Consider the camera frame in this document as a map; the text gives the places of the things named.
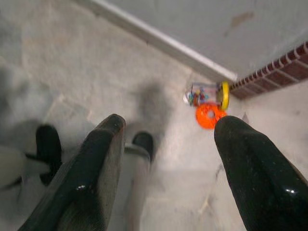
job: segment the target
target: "clear plastic toy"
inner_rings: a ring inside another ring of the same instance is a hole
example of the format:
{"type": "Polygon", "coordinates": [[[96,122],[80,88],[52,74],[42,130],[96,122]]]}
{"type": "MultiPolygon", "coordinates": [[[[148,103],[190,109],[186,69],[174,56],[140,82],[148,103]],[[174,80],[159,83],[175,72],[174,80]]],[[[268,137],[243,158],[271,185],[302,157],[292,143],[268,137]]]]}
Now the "clear plastic toy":
{"type": "Polygon", "coordinates": [[[185,90],[183,99],[190,106],[207,103],[225,111],[229,105],[229,85],[225,81],[218,84],[192,83],[185,90]]]}

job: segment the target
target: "orange plastic ring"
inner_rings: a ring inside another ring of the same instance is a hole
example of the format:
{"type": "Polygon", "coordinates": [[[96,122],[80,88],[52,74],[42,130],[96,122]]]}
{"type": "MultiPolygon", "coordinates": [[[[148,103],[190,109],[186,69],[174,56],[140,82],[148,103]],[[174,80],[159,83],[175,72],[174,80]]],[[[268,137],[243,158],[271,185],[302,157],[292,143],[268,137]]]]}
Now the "orange plastic ring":
{"type": "Polygon", "coordinates": [[[226,115],[227,113],[219,110],[218,106],[214,104],[202,104],[196,110],[196,119],[199,125],[206,129],[214,129],[220,118],[226,115]]]}

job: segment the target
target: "black boot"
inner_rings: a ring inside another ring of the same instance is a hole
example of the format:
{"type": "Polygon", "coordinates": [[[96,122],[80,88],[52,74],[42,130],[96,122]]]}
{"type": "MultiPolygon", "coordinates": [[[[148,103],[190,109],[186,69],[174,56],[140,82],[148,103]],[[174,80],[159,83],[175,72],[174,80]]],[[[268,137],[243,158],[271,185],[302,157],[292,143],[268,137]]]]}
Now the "black boot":
{"type": "Polygon", "coordinates": [[[150,160],[153,161],[154,141],[151,134],[144,131],[139,132],[135,135],[132,143],[144,148],[149,153],[150,160]]]}
{"type": "Polygon", "coordinates": [[[41,174],[40,179],[44,185],[49,185],[59,170],[61,161],[61,143],[57,130],[50,125],[43,125],[37,129],[37,158],[50,166],[50,172],[41,174]]]}

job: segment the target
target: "white wall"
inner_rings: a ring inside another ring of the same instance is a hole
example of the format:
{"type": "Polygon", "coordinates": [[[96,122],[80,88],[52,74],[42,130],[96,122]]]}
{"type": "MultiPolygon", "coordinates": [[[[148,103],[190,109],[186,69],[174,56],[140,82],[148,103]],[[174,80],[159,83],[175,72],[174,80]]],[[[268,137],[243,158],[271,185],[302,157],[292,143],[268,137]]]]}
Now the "white wall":
{"type": "Polygon", "coordinates": [[[306,0],[108,2],[237,73],[239,77],[308,40],[306,0]]]}

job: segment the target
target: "yellow toy wheel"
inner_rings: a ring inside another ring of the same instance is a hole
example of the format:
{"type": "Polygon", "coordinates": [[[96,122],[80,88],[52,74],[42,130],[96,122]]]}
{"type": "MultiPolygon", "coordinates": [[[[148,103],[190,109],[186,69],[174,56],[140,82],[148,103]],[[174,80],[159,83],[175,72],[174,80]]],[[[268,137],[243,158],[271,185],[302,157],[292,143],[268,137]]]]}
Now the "yellow toy wheel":
{"type": "Polygon", "coordinates": [[[223,81],[221,83],[219,98],[221,100],[221,105],[219,107],[220,110],[222,110],[222,111],[227,110],[227,108],[229,106],[230,92],[229,92],[229,84],[226,81],[223,81]]]}

